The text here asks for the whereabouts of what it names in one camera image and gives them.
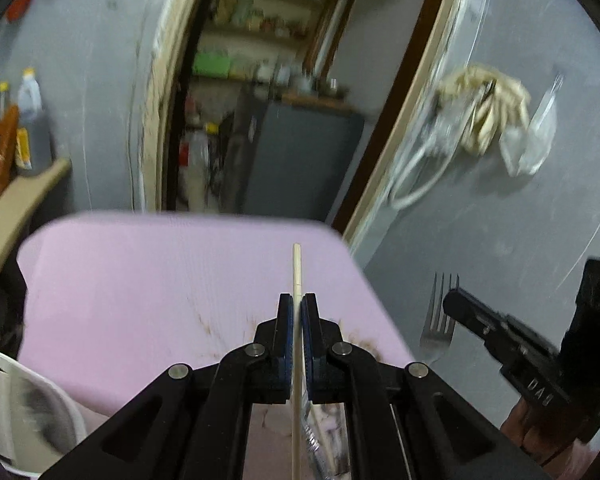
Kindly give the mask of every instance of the wooden countertop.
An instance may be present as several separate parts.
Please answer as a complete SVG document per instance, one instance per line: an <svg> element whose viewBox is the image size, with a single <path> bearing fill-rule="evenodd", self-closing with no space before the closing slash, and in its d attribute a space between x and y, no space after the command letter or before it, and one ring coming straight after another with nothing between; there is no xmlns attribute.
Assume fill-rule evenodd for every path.
<svg viewBox="0 0 600 480"><path fill-rule="evenodd" d="M315 95L300 95L292 92L282 94L280 100L287 105L300 106L304 108L317 108L323 110L334 110L337 112L354 112L355 110L342 99L330 97L318 97Z"/></svg>
<svg viewBox="0 0 600 480"><path fill-rule="evenodd" d="M67 158L59 158L38 176L17 177L0 197L0 271L31 215L70 168Z"/></svg>

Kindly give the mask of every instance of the metal fork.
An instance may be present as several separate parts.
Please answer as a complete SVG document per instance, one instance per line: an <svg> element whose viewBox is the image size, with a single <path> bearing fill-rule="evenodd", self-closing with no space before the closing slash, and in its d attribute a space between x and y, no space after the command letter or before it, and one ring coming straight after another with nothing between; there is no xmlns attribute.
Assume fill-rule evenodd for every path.
<svg viewBox="0 0 600 480"><path fill-rule="evenodd" d="M448 290L451 290L452 275L449 274ZM456 288L460 286L460 276L456 274ZM438 273L433 278L433 289L427 317L420 336L420 349L424 356L424 363L431 366L440 359L451 345L451 338L456 327L455 320L447 316L442 310L442 300L445 297L445 275L440 280L440 293L438 292Z"/></svg>

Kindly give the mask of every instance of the metal screw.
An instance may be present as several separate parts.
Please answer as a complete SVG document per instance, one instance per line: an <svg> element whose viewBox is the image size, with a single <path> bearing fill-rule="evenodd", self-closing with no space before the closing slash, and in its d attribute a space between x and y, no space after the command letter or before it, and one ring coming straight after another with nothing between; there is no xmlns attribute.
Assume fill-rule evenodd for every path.
<svg viewBox="0 0 600 480"><path fill-rule="evenodd" d="M251 343L244 347L244 353L249 357L260 357L264 354L265 348L260 343Z"/></svg>
<svg viewBox="0 0 600 480"><path fill-rule="evenodd" d="M333 353L337 355L349 355L353 350L353 347L345 341L338 341L337 343L333 344L331 350L333 350Z"/></svg>
<svg viewBox="0 0 600 480"><path fill-rule="evenodd" d="M189 367L187 365L173 365L169 368L169 377L171 379L184 379L189 375Z"/></svg>
<svg viewBox="0 0 600 480"><path fill-rule="evenodd" d="M426 377L429 373L429 367L424 363L411 363L407 370L412 376L419 379Z"/></svg>

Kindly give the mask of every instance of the plastic bag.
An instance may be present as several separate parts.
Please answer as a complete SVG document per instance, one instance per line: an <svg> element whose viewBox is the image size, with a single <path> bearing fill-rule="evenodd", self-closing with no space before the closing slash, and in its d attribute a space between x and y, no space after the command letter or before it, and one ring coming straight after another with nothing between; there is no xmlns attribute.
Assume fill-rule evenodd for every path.
<svg viewBox="0 0 600 480"><path fill-rule="evenodd" d="M344 404L312 405L302 396L304 438L315 480L350 478L349 439Z"/></svg>
<svg viewBox="0 0 600 480"><path fill-rule="evenodd" d="M558 127L555 97L561 84L562 77L558 76L542 97L528 129L508 126L501 134L500 154L509 176L534 175L549 156Z"/></svg>
<svg viewBox="0 0 600 480"><path fill-rule="evenodd" d="M480 101L484 89L462 92L452 100L440 102L433 124L429 130L423 130L427 156L449 156L456 152L458 143L468 128L468 109Z"/></svg>
<svg viewBox="0 0 600 480"><path fill-rule="evenodd" d="M17 105L11 105L0 123L0 196L7 189L11 178L11 167L16 152L16 131L20 113Z"/></svg>

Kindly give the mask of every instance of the plastic bottle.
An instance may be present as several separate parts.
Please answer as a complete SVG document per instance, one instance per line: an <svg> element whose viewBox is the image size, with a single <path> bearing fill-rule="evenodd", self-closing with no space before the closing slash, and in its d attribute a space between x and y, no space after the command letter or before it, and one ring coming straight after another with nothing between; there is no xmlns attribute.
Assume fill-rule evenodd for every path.
<svg viewBox="0 0 600 480"><path fill-rule="evenodd" d="M9 99L9 83L7 81L0 82L0 121L4 119L4 114L10 105Z"/></svg>
<svg viewBox="0 0 600 480"><path fill-rule="evenodd" d="M11 180L19 115L18 107L13 105L6 111L4 120L0 123L0 196Z"/></svg>
<svg viewBox="0 0 600 480"><path fill-rule="evenodd" d="M52 163L49 120L42 108L40 86L36 72L27 68L18 90L20 124L16 147L18 174L35 176L47 170Z"/></svg>

